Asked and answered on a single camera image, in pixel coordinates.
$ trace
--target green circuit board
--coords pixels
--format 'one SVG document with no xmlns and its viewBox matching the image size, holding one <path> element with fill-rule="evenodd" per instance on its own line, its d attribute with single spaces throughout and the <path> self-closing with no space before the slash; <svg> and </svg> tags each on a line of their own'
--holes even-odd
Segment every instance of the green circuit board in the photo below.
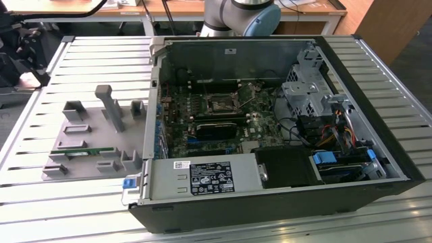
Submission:
<svg viewBox="0 0 432 243">
<path fill-rule="evenodd" d="M 285 138 L 278 128 L 273 111 L 275 88 L 258 88 L 257 83 L 245 82 L 243 88 L 227 94 L 193 94 L 185 87 L 171 90 L 165 99 L 167 141 L 170 158 L 189 156 L 246 153 L 242 144 L 255 141 L 259 147 L 279 146 Z M 215 114 L 245 114 L 249 122 L 237 127 L 233 139 L 201 142 L 194 136 L 197 121 L 191 116 Z"/>
</svg>

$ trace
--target gray stand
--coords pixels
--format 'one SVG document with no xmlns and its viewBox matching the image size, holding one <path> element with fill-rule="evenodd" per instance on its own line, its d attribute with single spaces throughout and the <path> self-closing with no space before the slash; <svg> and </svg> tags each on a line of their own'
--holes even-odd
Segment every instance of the gray stand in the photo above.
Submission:
<svg viewBox="0 0 432 243">
<path fill-rule="evenodd" d="M 111 87 L 98 86 L 105 108 L 85 108 L 69 101 L 43 180 L 114 178 L 139 173 L 143 166 L 146 109 L 142 101 L 121 107 Z"/>
</svg>

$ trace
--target power supply label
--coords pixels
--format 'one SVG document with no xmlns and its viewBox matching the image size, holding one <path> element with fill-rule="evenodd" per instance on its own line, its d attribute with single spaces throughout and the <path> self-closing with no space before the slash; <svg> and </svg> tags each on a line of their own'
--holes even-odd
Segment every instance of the power supply label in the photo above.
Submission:
<svg viewBox="0 0 432 243">
<path fill-rule="evenodd" d="M 229 161 L 190 165 L 190 171 L 193 195 L 235 192 L 235 181 Z"/>
</svg>

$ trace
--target wooden desk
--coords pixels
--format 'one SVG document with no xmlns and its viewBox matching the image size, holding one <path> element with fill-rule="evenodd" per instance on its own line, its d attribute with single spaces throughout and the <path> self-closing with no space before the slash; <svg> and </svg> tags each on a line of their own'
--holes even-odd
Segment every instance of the wooden desk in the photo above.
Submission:
<svg viewBox="0 0 432 243">
<path fill-rule="evenodd" d="M 399 56 L 430 16 L 431 0 L 341 0 L 349 14 L 335 34 L 358 34 L 387 65 Z"/>
<path fill-rule="evenodd" d="M 85 13 L 89 12 L 95 3 L 91 0 L 3 0 L 10 11 L 19 14 L 35 13 Z M 318 0 L 319 4 L 306 4 L 299 6 L 301 14 L 299 27 L 302 25 L 315 25 L 322 22 L 322 34 L 334 34 L 342 16 L 347 14 L 346 10 L 338 10 L 329 0 Z M 165 6 L 161 0 L 146 0 L 149 10 L 155 21 L 169 21 Z M 205 20 L 205 2 L 191 2 L 183 0 L 169 1 L 170 10 L 175 21 L 203 21 Z M 99 11 L 94 16 L 75 19 L 37 19 L 30 22 L 122 22 L 122 21 L 142 21 L 147 35 L 155 35 L 153 24 L 146 18 L 145 7 L 141 4 L 138 7 L 121 6 L 118 10 Z M 298 22 L 298 13 L 283 8 L 283 22 Z M 281 34 L 291 33 L 285 29 L 285 24 L 281 28 Z"/>
<path fill-rule="evenodd" d="M 3 2 L 9 10 L 19 14 L 78 14 L 89 12 L 98 5 L 98 2 L 91 0 L 3 0 Z M 141 15 L 145 9 L 142 3 L 137 7 L 119 7 L 119 9 L 102 10 L 94 16 L 123 16 L 129 13 Z"/>
</svg>

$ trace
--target metal slotted table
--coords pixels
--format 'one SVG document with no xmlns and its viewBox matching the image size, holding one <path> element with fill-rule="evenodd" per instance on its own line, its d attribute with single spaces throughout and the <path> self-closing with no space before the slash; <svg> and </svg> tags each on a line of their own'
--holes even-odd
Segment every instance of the metal slotted table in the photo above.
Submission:
<svg viewBox="0 0 432 243">
<path fill-rule="evenodd" d="M 432 118 L 362 40 L 329 36 L 427 182 L 354 213 L 174 234 L 151 234 L 122 205 L 119 179 L 45 182 L 42 167 L 69 100 L 102 107 L 110 84 L 121 105 L 147 99 L 149 37 L 78 37 L 61 45 L 51 83 L 35 92 L 0 153 L 2 242 L 425 242 L 432 237 Z"/>
</svg>

